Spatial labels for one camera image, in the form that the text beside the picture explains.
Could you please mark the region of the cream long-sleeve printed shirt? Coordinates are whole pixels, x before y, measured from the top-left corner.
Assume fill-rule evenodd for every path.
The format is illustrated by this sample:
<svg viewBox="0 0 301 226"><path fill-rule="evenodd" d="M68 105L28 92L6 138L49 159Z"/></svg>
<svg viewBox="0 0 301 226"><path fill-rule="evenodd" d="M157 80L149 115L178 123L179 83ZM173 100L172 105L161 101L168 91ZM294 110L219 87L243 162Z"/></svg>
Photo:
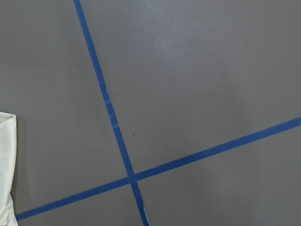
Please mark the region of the cream long-sleeve printed shirt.
<svg viewBox="0 0 301 226"><path fill-rule="evenodd" d="M11 188L16 165L16 116L0 113L0 224L18 225Z"/></svg>

